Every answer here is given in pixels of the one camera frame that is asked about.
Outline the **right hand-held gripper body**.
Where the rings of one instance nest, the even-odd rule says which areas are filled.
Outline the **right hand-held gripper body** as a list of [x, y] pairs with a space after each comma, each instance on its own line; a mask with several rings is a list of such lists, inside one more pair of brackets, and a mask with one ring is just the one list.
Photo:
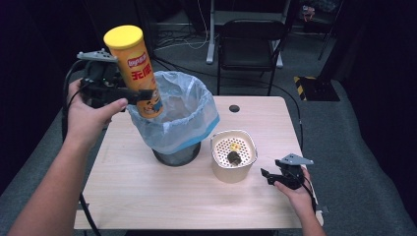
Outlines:
[[281, 175], [278, 182], [292, 190], [299, 189], [304, 183], [302, 165], [312, 165], [313, 160], [290, 153], [282, 159], [277, 159], [275, 165], [280, 168]]

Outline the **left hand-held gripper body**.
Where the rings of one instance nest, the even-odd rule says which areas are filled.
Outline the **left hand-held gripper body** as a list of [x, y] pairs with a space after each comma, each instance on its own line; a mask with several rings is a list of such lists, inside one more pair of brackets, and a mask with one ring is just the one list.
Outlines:
[[120, 98], [129, 99], [129, 91], [122, 88], [118, 59], [104, 49], [79, 52], [78, 59], [86, 62], [81, 80], [84, 102], [92, 108], [100, 108]]

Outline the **yellow-lidded orange chip can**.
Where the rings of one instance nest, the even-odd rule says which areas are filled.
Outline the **yellow-lidded orange chip can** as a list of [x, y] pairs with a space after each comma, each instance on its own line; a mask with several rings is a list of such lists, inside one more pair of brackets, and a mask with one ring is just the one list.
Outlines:
[[163, 111], [160, 93], [149, 59], [143, 31], [125, 25], [109, 30], [103, 37], [110, 53], [118, 59], [125, 85], [132, 90], [151, 89], [151, 96], [136, 103], [144, 118], [154, 118]]

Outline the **dark food lump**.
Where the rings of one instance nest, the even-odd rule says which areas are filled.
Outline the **dark food lump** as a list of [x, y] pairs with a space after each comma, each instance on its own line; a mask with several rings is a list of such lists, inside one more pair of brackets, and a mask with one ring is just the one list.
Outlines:
[[242, 162], [242, 158], [237, 151], [231, 151], [229, 154], [227, 154], [227, 160], [230, 164], [233, 165], [238, 165]]

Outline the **beige container with strainer insert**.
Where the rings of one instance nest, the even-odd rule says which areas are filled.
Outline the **beige container with strainer insert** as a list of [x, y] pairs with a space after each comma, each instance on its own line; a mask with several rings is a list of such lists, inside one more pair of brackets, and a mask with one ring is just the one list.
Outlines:
[[[238, 165], [230, 164], [227, 160], [227, 154], [232, 151], [229, 147], [232, 143], [241, 146], [237, 152], [242, 162]], [[230, 184], [244, 180], [258, 158], [258, 151], [252, 137], [243, 130], [228, 130], [214, 134], [210, 139], [210, 152], [214, 176]]]

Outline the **translucent blue-white trash bag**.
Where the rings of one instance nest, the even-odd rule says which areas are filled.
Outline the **translucent blue-white trash bag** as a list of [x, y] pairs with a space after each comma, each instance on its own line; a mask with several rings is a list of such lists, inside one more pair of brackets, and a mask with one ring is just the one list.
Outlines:
[[127, 110], [144, 142], [163, 154], [172, 154], [205, 139], [219, 122], [211, 92], [198, 78], [181, 72], [156, 72], [163, 111], [142, 117], [135, 105]]

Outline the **black mesh trash bin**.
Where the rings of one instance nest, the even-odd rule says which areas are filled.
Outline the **black mesh trash bin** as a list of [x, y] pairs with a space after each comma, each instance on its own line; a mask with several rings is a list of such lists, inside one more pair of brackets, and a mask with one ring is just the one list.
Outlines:
[[160, 163], [167, 166], [178, 167], [193, 161], [198, 156], [200, 149], [201, 144], [196, 143], [171, 154], [163, 154], [156, 150], [153, 151], [153, 154]]

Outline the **person's right hand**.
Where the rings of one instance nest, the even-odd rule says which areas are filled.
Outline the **person's right hand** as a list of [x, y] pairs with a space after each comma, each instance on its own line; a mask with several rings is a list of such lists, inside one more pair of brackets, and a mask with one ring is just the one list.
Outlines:
[[312, 211], [316, 214], [313, 210], [313, 189], [311, 186], [310, 174], [305, 167], [302, 168], [302, 171], [304, 174], [304, 183], [297, 190], [287, 188], [279, 182], [274, 183], [274, 186], [288, 198], [297, 216], [299, 213], [305, 211]]

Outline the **person's left hand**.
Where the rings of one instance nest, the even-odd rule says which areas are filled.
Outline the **person's left hand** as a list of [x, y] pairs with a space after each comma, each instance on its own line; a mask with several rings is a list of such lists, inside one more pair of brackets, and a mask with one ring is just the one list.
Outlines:
[[77, 94], [80, 88], [80, 80], [75, 80], [69, 85], [68, 131], [64, 146], [90, 149], [96, 143], [102, 129], [111, 122], [112, 116], [121, 112], [128, 101], [121, 98], [101, 108], [91, 108]]

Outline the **black base with hazard stripes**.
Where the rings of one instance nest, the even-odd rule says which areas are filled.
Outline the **black base with hazard stripes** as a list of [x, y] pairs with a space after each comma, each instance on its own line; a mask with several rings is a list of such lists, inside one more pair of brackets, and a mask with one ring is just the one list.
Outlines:
[[304, 101], [339, 101], [331, 82], [322, 82], [315, 77], [295, 77], [294, 82]]

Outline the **black folding chair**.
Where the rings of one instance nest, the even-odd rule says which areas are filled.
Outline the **black folding chair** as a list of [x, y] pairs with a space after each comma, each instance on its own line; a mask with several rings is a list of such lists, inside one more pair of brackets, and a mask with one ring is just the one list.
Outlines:
[[219, 32], [216, 92], [220, 93], [221, 71], [252, 71], [270, 73], [270, 95], [280, 43], [286, 35], [286, 25], [277, 20], [238, 19], [225, 23]]

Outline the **dark metal stand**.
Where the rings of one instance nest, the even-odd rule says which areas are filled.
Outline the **dark metal stand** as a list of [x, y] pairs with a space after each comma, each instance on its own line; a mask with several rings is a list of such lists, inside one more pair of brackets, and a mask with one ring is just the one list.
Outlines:
[[322, 60], [322, 58], [323, 58], [323, 56], [324, 56], [324, 53], [325, 53], [325, 51], [326, 51], [326, 49], [327, 49], [327, 47], [328, 47], [328, 42], [329, 42], [330, 37], [331, 37], [331, 35], [332, 35], [332, 33], [333, 33], [334, 26], [335, 26], [335, 24], [336, 24], [336, 22], [337, 22], [337, 19], [338, 19], [339, 15], [340, 15], [340, 11], [341, 11], [341, 9], [342, 9], [342, 7], [343, 7], [343, 5], [344, 5], [344, 1], [345, 1], [345, 0], [340, 0], [340, 2], [339, 2], [339, 6], [338, 6], [338, 8], [337, 8], [337, 11], [336, 11], [336, 13], [335, 13], [334, 17], [332, 18], [332, 21], [331, 21], [331, 24], [330, 24], [329, 31], [328, 31], [328, 32], [326, 33], [326, 35], [325, 35], [325, 38], [324, 38], [324, 44], [323, 44], [323, 46], [322, 46], [321, 52], [320, 52], [319, 57], [318, 57], [318, 60], [319, 60], [319, 61], [321, 61], [321, 60]]

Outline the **small colourful object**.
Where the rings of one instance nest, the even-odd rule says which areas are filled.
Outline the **small colourful object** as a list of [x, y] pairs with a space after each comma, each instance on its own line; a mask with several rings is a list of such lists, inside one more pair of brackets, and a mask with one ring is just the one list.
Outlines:
[[305, 22], [310, 22], [315, 16], [316, 10], [314, 7], [303, 5], [302, 6], [302, 16]]

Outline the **white desk frame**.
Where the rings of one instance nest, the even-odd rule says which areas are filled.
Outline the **white desk frame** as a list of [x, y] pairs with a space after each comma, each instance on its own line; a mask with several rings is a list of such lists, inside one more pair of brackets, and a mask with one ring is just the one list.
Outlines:
[[209, 41], [206, 63], [211, 65], [214, 60], [215, 50], [215, 27], [237, 19], [251, 20], [280, 20], [285, 22], [291, 0], [283, 0], [284, 7], [278, 13], [242, 12], [242, 11], [220, 11], [215, 9], [215, 0], [210, 0], [209, 10]]

